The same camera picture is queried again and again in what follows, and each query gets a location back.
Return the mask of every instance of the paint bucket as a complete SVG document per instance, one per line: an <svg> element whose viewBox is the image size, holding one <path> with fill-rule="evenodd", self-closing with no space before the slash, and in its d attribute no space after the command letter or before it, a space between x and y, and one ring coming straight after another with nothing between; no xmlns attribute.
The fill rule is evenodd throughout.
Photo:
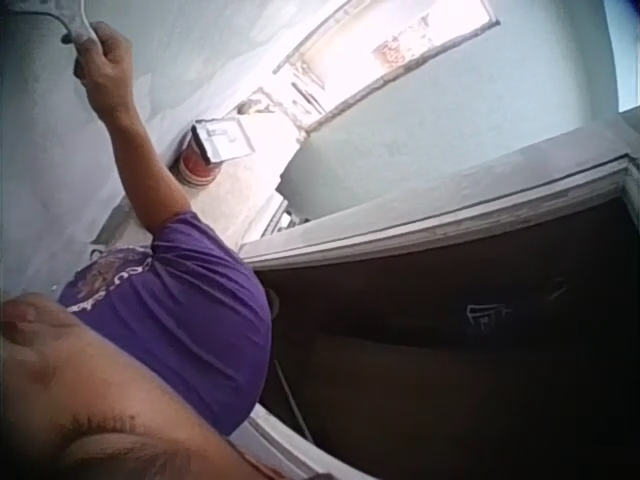
<svg viewBox="0 0 640 480"><path fill-rule="evenodd" d="M220 174L222 163L207 163L193 136L178 159L178 180L192 188L211 185Z"/></svg>

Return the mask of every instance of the hand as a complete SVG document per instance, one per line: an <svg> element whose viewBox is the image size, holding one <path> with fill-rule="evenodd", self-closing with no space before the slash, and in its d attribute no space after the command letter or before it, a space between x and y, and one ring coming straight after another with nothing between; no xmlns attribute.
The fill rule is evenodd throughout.
<svg viewBox="0 0 640 480"><path fill-rule="evenodd" d="M131 42L104 22L91 26L102 50L92 39L75 44L78 58L73 74L86 89L91 108L109 126L136 115ZM72 43L73 39L65 35L62 42Z"/></svg>

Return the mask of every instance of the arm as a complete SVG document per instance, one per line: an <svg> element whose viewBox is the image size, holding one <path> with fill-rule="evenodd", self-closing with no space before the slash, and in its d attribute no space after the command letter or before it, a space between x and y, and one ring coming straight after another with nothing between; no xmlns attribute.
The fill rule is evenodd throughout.
<svg viewBox="0 0 640 480"><path fill-rule="evenodd" d="M92 40L76 45L74 73L107 127L131 206L140 223L154 234L167 221L190 210L189 198L160 162L135 107L130 42L104 23L93 27L102 51Z"/></svg>

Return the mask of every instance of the white trim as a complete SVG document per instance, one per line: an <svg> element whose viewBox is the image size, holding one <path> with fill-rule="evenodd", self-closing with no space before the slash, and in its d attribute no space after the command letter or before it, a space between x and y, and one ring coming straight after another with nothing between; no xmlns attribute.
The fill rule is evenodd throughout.
<svg viewBox="0 0 640 480"><path fill-rule="evenodd" d="M459 212L381 232L253 258L257 269L282 269L362 260L467 242L546 222L621 194L628 160L551 185L487 202Z"/></svg>
<svg viewBox="0 0 640 480"><path fill-rule="evenodd" d="M251 242L240 255L256 269L394 255L532 225L624 191L637 219L634 157L640 157L640 135L616 116Z"/></svg>
<svg viewBox="0 0 640 480"><path fill-rule="evenodd" d="M375 480L307 442L261 405L253 409L247 425L287 461L290 469L301 472L300 478L331 473L340 480Z"/></svg>

